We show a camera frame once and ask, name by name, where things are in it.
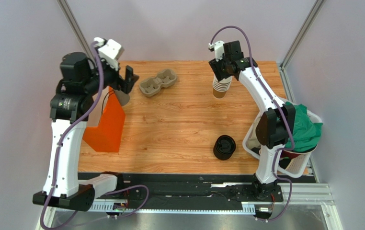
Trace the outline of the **orange paper bag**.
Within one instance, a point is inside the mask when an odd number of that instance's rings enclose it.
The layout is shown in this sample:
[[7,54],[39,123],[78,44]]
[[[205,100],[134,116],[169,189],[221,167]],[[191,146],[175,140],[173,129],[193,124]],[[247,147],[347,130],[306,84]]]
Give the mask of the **orange paper bag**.
[[117,153],[120,150],[126,115],[113,88],[109,88],[105,101],[98,125],[87,127],[82,140],[96,152]]

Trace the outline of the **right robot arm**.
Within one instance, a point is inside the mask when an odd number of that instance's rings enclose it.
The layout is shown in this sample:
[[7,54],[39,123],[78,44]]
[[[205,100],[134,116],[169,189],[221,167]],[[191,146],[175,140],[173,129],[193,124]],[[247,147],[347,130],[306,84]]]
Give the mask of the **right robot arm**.
[[224,97],[232,80],[236,79],[248,90],[260,110],[250,128],[250,134],[260,144],[259,166],[251,191],[258,200],[270,198],[279,188],[276,178],[279,156],[293,133],[296,110],[273,92],[254,59],[244,56],[239,41],[211,42],[208,49],[215,53],[215,58],[209,61],[214,73],[214,96]]

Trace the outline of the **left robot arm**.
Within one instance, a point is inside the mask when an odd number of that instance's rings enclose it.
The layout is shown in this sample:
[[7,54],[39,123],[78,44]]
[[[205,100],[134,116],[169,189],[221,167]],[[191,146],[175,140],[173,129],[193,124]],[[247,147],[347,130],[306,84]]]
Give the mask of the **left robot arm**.
[[118,173],[104,172],[85,182],[78,181],[81,140],[89,119],[96,107],[94,95],[106,87],[130,93],[138,75],[130,66],[125,77],[119,74],[119,55],[98,56],[95,66],[82,52],[65,55],[60,64],[62,79],[50,101],[50,118],[53,131],[50,166],[43,189],[33,195],[36,205],[88,211],[94,199],[114,191]]

